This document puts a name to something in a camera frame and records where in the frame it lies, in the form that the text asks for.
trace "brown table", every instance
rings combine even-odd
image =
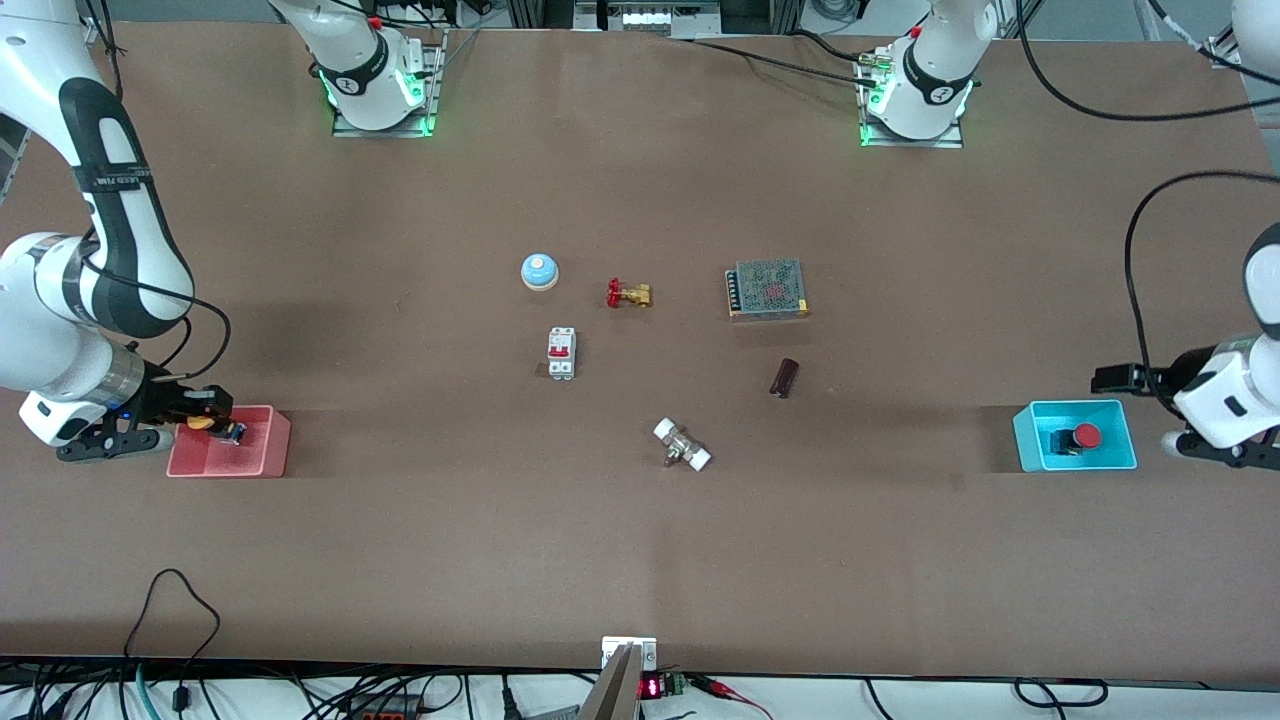
[[[174,234],[236,322],[210,379],[287,411],[288,477],[64,466],[4,393],[0,651],[118,652],[174,565],[221,610],[221,656],[590,666],[600,635],[653,633],[707,670],[1280,679],[1280,475],[1164,456],[1149,401],[1126,402],[1135,473],[1018,474],[1009,425],[1137,359],[1129,214],[1178,172],[1270,169],[1248,114],[1093,120],[997,44],[965,150],[859,149],[845,86],[643,35],[492,32],[451,67],[435,138],[349,141],[289,28],[120,44]],[[1243,99],[1176,45],[1039,51],[1097,106]],[[1275,206],[1224,182],[1152,206],[1156,356],[1251,328],[1240,261]],[[36,143],[4,236],[83,222]],[[517,277],[538,250],[562,264],[545,295]],[[730,324],[722,272],[792,255],[812,319]],[[612,275],[654,306],[605,309]],[[193,319],[184,366],[216,340]],[[534,374],[553,324],[581,333],[567,384]],[[765,393],[782,356],[787,401]],[[662,468],[664,415],[707,471]],[[154,610],[140,652],[207,630],[177,585]]]

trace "brown capacitor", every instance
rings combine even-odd
[[[769,387],[769,395],[773,397],[791,395],[791,383],[796,382],[796,370],[799,369],[800,363],[790,357],[783,357],[782,365],[778,365],[778,374],[773,378],[773,386]]]

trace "small yellow object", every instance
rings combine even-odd
[[[622,300],[628,300],[641,307],[648,307],[653,302],[652,299],[653,295],[646,284],[622,288]]]

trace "blue bin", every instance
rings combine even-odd
[[[1055,430],[1093,423],[1102,430],[1102,445],[1080,455],[1057,455],[1050,450]],[[1119,400],[1037,400],[1014,416],[1018,456],[1028,473],[1071,470],[1133,470],[1133,452],[1124,405]]]

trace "red emergency stop button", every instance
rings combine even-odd
[[[1093,450],[1102,445],[1102,430],[1093,423],[1080,423],[1071,432],[1071,439],[1084,450]]]

